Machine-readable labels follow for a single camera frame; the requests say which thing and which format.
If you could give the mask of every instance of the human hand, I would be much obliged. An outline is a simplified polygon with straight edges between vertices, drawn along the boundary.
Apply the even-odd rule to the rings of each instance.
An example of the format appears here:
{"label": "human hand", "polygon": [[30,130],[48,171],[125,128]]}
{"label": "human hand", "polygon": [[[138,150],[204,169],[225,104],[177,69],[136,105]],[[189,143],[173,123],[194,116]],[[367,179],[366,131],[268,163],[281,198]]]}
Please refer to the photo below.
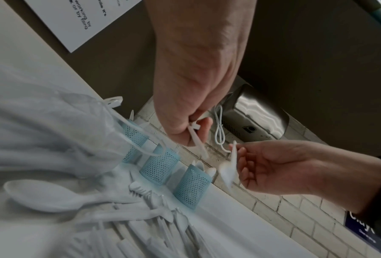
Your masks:
{"label": "human hand", "polygon": [[[154,103],[167,135],[192,146],[189,122],[228,92],[246,48],[256,0],[145,0],[156,32]],[[205,118],[204,143],[213,121]]]}
{"label": "human hand", "polygon": [[239,178],[251,191],[317,195],[359,213],[381,187],[381,160],[364,154],[282,140],[237,149]]}

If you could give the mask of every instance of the blue mesh container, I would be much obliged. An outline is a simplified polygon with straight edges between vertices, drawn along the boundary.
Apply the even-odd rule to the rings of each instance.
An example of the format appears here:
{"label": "blue mesh container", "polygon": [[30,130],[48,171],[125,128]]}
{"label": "blue mesh container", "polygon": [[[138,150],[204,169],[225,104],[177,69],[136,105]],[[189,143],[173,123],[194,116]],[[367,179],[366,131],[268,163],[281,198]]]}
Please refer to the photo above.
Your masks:
{"label": "blue mesh container", "polygon": [[[139,147],[142,147],[142,145],[144,145],[144,143],[148,140],[148,136],[140,133],[139,131],[137,131],[136,129],[128,126],[127,124],[125,123],[122,123],[120,124],[122,126],[122,129],[124,130],[124,133],[125,135],[131,140],[133,141],[134,143],[136,143]],[[135,156],[136,152],[138,150],[134,147],[134,146],[131,146],[130,150],[128,151],[128,153],[126,154],[126,156],[124,157],[124,159],[122,160],[123,163],[129,163],[132,158]]]}
{"label": "blue mesh container", "polygon": [[[155,154],[162,154],[162,152],[163,147],[160,144],[153,151]],[[166,148],[164,155],[151,156],[139,172],[152,183],[163,185],[180,159],[176,152]]]}
{"label": "blue mesh container", "polygon": [[190,165],[173,195],[187,207],[195,209],[211,183],[211,176]]}

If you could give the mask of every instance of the white cable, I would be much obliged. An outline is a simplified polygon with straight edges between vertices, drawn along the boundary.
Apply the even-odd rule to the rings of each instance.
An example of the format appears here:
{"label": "white cable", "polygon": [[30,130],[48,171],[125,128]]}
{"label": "white cable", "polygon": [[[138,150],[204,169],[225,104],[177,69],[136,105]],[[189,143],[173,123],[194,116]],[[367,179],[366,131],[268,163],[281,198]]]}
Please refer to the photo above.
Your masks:
{"label": "white cable", "polygon": [[216,105],[214,107],[214,116],[216,118],[216,124],[217,124],[216,133],[214,134],[214,141],[216,142],[216,144],[220,145],[223,151],[227,153],[231,153],[231,151],[226,150],[223,147],[223,144],[226,141],[226,136],[224,135],[223,124],[221,122],[221,117],[223,116],[223,107],[221,105]]}

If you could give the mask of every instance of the clear plastic bag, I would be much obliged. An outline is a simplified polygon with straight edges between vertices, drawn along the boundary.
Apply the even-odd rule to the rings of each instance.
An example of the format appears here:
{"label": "clear plastic bag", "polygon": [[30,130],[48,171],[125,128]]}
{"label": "clear plastic bag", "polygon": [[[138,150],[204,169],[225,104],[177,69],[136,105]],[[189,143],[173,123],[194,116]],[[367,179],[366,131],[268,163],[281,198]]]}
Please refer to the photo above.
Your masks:
{"label": "clear plastic bag", "polygon": [[0,169],[110,171],[135,146],[117,123],[126,119],[111,109],[118,100],[72,93],[0,64]]}

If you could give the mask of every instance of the sign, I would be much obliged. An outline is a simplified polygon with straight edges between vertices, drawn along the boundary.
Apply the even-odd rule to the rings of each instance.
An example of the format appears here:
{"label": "sign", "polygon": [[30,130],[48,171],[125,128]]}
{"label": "sign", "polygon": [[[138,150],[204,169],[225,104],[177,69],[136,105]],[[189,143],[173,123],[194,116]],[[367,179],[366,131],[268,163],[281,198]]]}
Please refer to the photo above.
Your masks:
{"label": "sign", "polygon": [[381,253],[381,238],[371,227],[356,219],[351,212],[346,212],[344,226]]}
{"label": "sign", "polygon": [[141,0],[25,0],[73,52]]}

